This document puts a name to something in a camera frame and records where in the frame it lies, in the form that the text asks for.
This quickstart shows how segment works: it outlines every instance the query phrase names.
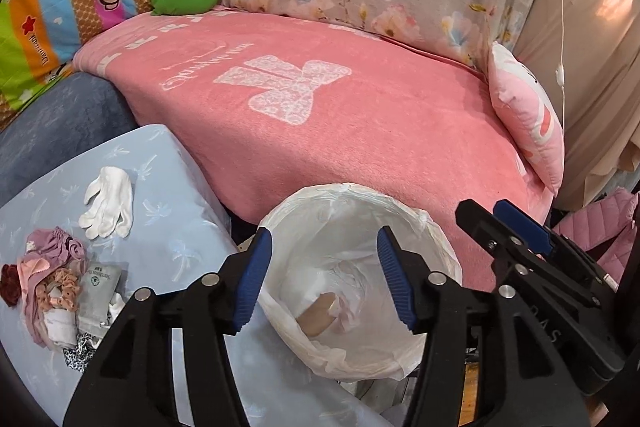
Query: white star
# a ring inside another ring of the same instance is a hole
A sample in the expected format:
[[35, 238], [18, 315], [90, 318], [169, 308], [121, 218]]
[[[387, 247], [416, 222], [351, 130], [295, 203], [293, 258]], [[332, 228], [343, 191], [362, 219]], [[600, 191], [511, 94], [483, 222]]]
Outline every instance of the white star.
[[22, 103], [27, 103], [31, 100], [32, 96], [33, 93], [31, 92], [31, 89], [25, 89], [18, 100], [20, 100]]

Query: red star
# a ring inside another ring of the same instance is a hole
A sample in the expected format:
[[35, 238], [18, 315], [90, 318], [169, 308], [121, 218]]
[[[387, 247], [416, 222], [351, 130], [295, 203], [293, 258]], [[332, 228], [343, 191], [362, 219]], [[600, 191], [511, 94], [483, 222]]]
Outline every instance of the red star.
[[27, 18], [22, 24], [22, 31], [24, 31], [24, 34], [28, 35], [30, 32], [33, 32], [35, 24], [36, 24], [36, 18], [31, 17], [31, 15], [27, 15]]

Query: white cord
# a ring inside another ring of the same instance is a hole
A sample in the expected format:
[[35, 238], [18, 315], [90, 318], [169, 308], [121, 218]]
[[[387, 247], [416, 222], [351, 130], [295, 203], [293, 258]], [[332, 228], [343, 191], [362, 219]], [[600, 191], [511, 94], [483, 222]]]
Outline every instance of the white cord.
[[564, 0], [560, 0], [560, 22], [562, 25], [562, 40], [560, 44], [560, 64], [556, 70], [556, 82], [562, 90], [562, 132], [564, 132]]

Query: quilted pink jacket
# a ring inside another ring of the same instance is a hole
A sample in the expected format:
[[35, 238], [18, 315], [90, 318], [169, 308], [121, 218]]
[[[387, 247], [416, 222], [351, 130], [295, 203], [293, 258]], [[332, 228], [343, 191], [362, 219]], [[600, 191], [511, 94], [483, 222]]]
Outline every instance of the quilted pink jacket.
[[636, 206], [638, 194], [619, 187], [606, 198], [566, 216], [554, 231], [568, 237], [584, 251], [615, 237], [598, 264], [620, 283], [638, 230], [634, 222]]

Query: beige curtain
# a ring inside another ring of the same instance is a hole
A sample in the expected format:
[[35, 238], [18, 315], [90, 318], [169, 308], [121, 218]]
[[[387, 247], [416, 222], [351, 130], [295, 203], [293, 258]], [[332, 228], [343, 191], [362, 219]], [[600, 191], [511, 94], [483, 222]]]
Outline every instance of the beige curtain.
[[[558, 115], [555, 70], [560, 0], [535, 0], [514, 54], [548, 92]], [[617, 169], [640, 162], [640, 0], [564, 0], [566, 161], [559, 208], [576, 210]]]

